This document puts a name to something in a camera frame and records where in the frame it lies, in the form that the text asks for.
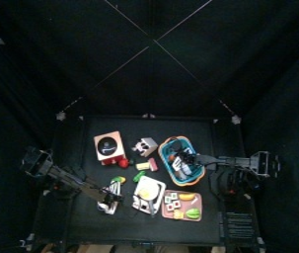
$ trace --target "orange tray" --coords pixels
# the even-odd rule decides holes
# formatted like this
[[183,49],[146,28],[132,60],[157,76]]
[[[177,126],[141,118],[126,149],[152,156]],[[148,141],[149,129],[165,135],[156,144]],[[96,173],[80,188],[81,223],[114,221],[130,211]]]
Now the orange tray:
[[[180,201],[179,198],[179,202],[180,202],[180,208],[177,208],[176,210],[180,210],[184,215],[183,218],[179,218],[177,220],[187,220],[187,221],[199,221],[201,219],[201,196],[197,193],[189,193],[189,192],[181,192],[181,191],[173,191],[173,190],[164,190],[164,194],[163,194],[163,199],[161,199],[161,205],[160,205],[160,209],[161,209],[161,216],[165,218],[173,218],[173,211],[168,211],[167,210],[167,203],[164,202],[165,196],[171,197],[171,193],[175,193],[176,196],[179,196],[179,194],[195,194],[195,198],[191,201]],[[200,211],[200,215],[199,218],[188,218],[185,215],[185,212],[189,209],[199,209]]]

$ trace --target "black backdrop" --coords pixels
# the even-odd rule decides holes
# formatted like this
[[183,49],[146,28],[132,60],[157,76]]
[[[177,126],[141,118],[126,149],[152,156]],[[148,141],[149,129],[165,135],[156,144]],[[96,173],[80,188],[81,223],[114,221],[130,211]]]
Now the black backdrop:
[[49,147],[81,98],[68,115],[237,114],[247,154],[283,159],[257,199],[263,239],[299,251],[299,1],[2,0],[0,38],[0,248],[32,226],[22,149]]

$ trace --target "blue basket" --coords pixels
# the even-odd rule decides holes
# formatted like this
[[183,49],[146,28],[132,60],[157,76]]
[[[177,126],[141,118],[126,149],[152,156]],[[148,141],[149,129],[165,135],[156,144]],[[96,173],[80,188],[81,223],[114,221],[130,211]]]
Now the blue basket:
[[160,156],[160,159],[163,161],[163,164],[164,164],[164,168],[168,172],[168,175],[171,177],[171,180],[172,182],[175,183],[175,185],[177,186],[192,186],[195,185],[199,180],[203,178],[203,176],[205,175],[205,168],[204,166],[199,167],[199,166],[195,166],[192,168],[192,165],[188,165],[191,166],[191,169],[195,171],[195,173],[192,173],[191,176],[188,176],[185,179],[180,179],[175,176],[175,170],[168,162],[168,156],[171,154],[173,154],[175,152],[171,150],[171,144],[175,142],[175,141],[180,141],[180,144],[181,144],[181,149],[184,150],[185,148],[188,148],[188,152],[191,154],[195,154],[195,149],[189,143],[189,140],[187,137],[184,136],[177,136],[177,137],[171,137],[168,138],[164,143],[159,146],[157,148],[157,154]]

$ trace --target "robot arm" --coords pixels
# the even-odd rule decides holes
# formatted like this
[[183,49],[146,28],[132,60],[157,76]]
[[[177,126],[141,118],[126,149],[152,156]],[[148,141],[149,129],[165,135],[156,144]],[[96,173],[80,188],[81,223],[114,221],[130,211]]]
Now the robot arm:
[[89,198],[110,206],[113,202],[120,202],[122,197],[112,194],[104,188],[100,188],[90,178],[81,180],[78,177],[64,171],[52,163],[50,153],[28,147],[22,159],[21,170],[33,177],[50,176],[74,191],[84,193]]

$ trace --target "black table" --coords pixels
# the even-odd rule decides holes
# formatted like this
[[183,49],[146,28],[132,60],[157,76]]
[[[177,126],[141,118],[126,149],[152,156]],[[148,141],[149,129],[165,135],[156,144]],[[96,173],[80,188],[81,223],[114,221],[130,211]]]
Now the black table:
[[[97,161],[93,136],[117,130],[121,135],[126,157],[145,162],[153,157],[159,170],[146,176],[165,183],[165,189],[195,192],[201,195],[200,221],[183,221],[155,217],[132,208],[132,193],[138,173],[134,167],[102,166]],[[172,136],[189,139],[200,154],[213,156],[244,156],[240,127],[231,119],[141,119],[136,117],[84,117],[69,119],[57,125],[53,137],[53,163],[80,167],[98,186],[108,186],[114,176],[126,178],[121,187],[125,200],[113,215],[96,209],[96,201],[78,194],[70,200],[56,200],[52,194],[41,196],[34,234],[38,243],[60,244],[185,244],[213,246],[223,244],[223,229],[219,221],[219,201],[209,191],[208,177],[188,187],[177,187],[167,174],[155,151],[148,158],[140,157],[130,147],[138,138],[150,137],[157,145]]]

